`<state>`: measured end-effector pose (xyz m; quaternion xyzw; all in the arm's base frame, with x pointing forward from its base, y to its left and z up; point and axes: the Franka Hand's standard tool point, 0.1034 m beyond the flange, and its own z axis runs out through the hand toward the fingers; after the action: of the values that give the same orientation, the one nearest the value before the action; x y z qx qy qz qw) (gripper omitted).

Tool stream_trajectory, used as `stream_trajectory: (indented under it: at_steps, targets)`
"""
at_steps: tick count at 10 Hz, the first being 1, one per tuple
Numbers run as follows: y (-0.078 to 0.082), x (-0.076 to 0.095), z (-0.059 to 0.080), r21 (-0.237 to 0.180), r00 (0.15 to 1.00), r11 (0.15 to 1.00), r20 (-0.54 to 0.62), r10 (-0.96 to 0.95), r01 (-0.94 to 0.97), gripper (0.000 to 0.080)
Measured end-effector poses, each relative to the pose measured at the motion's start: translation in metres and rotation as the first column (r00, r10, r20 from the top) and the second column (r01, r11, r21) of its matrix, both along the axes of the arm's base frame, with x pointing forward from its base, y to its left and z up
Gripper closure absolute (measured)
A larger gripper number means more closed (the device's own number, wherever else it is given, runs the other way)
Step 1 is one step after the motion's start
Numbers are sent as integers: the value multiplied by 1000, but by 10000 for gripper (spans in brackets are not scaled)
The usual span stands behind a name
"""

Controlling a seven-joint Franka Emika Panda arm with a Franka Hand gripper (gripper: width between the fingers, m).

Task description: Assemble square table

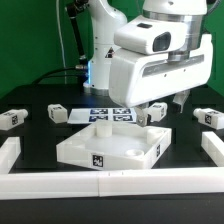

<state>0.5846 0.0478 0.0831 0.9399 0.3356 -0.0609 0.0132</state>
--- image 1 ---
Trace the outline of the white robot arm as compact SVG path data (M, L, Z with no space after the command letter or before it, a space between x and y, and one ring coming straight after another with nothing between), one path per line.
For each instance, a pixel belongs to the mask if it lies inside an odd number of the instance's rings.
M212 36L204 18L222 0L144 0L132 21L108 0L73 0L66 10L88 72L84 90L152 119L149 103L172 95L178 112L211 74Z

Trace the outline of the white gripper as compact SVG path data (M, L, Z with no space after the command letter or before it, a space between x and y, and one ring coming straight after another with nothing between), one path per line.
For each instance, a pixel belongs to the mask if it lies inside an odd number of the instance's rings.
M148 126L150 115L149 104L146 102L176 93L173 104L175 110L182 113L190 94L189 89L208 81L212 57L210 34L202 36L201 46L190 52L189 59L174 63L168 61L166 53L145 56L119 49L111 62L109 96L118 105L136 106L136 124Z

